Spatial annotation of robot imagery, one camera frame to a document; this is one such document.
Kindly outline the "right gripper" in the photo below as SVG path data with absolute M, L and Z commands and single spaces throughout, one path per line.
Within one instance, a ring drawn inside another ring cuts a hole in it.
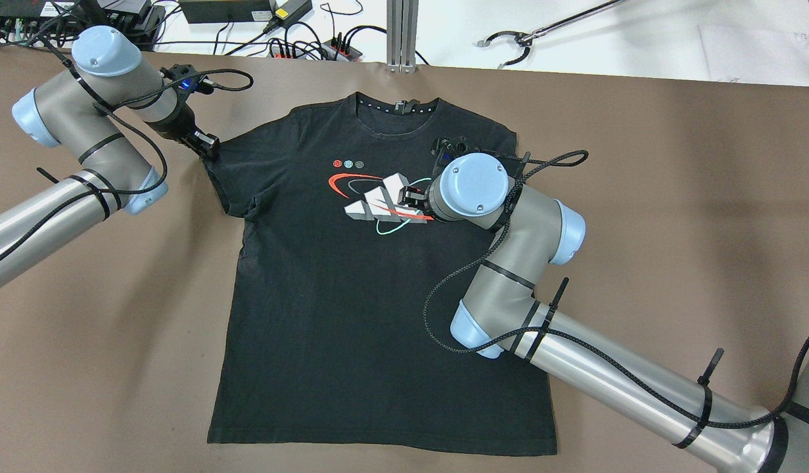
M 429 203 L 430 186 L 438 182 L 441 173 L 455 160 L 464 155 L 482 152 L 481 146 L 471 144 L 465 137 L 439 137 L 434 140 L 431 153 L 435 157 L 435 163 L 429 184 L 424 189 L 420 189 L 412 183 L 405 185 L 398 195 L 398 205 L 419 210 L 420 212 L 434 212 L 434 208 Z

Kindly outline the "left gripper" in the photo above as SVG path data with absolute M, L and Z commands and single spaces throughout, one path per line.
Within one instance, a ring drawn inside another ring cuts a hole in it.
M 200 158 L 218 158 L 219 138 L 203 132 L 196 125 L 195 114 L 186 104 L 192 93 L 214 93 L 214 83 L 207 77 L 197 77 L 191 64 L 176 64 L 170 69 L 163 67 L 160 72 L 170 83 L 176 83 L 169 88 L 175 107 L 168 117 L 156 123 L 156 132 L 165 139 L 193 146 Z

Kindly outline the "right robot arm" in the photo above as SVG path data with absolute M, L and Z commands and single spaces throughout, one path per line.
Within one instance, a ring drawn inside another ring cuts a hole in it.
M 561 309 L 569 283 L 542 302 L 534 293 L 548 265 L 568 263 L 586 234 L 584 218 L 528 185 L 546 168 L 588 159 L 573 150 L 546 161 L 439 137 L 428 185 L 406 185 L 401 206 L 441 222 L 468 221 L 495 233 L 463 266 L 475 275 L 450 323 L 454 353 L 508 353 L 620 413 L 718 472 L 809 472 L 809 335 L 777 407 L 744 407 L 712 390 L 718 348 L 695 380 L 651 361 Z

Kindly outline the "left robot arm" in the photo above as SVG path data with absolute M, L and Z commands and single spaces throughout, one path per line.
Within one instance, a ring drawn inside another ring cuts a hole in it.
M 64 146 L 81 170 L 0 215 L 0 288 L 118 210 L 132 215 L 168 190 L 161 174 L 110 119 L 127 106 L 161 137 L 203 158 L 219 147 L 186 104 L 202 77 L 192 66 L 158 71 L 120 31 L 97 25 L 74 42 L 64 72 L 12 108 L 23 132 Z

